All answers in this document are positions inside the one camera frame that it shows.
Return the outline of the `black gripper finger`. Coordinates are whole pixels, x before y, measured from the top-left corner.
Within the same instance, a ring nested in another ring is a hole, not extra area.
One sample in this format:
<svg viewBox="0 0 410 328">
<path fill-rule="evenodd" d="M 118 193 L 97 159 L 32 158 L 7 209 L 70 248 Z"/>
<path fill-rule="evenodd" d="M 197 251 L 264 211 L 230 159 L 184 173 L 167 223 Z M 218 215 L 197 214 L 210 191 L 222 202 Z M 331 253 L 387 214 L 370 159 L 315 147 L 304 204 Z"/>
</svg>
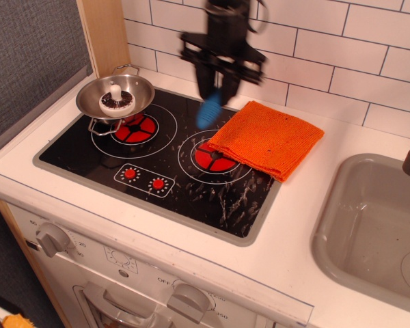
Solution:
<svg viewBox="0 0 410 328">
<path fill-rule="evenodd" d="M 241 77 L 238 73 L 225 73 L 221 80 L 220 96 L 221 106 L 228 104 L 229 100 L 236 96 Z"/>
<path fill-rule="evenodd" d="M 195 73 L 200 96 L 206 100 L 217 89 L 215 85 L 216 69 L 212 65 L 197 63 Z"/>
</svg>

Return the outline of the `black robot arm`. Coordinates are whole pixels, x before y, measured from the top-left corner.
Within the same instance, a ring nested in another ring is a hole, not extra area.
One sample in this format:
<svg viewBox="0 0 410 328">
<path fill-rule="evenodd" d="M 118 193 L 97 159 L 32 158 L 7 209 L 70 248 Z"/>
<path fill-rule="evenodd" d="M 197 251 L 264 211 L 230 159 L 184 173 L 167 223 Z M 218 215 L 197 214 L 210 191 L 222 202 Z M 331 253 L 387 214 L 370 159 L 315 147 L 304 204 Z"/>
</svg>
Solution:
<svg viewBox="0 0 410 328">
<path fill-rule="evenodd" d="M 242 80 L 259 84 L 266 57 L 247 42 L 250 1 L 206 1 L 206 33 L 183 32 L 181 58 L 195 66 L 199 93 L 207 100 L 216 91 L 220 104 L 236 96 Z"/>
</svg>

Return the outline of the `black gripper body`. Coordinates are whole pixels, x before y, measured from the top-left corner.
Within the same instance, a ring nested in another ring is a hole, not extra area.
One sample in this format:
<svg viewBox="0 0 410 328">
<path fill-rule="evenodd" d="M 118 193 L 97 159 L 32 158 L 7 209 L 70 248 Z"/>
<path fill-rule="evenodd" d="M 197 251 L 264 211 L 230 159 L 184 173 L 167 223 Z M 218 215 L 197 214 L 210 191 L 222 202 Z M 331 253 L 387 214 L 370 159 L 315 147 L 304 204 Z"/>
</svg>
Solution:
<svg viewBox="0 0 410 328">
<path fill-rule="evenodd" d="M 248 31 L 248 12 L 208 12 L 206 33 L 181 33 L 181 58 L 259 84 L 266 57 L 247 43 Z"/>
</svg>

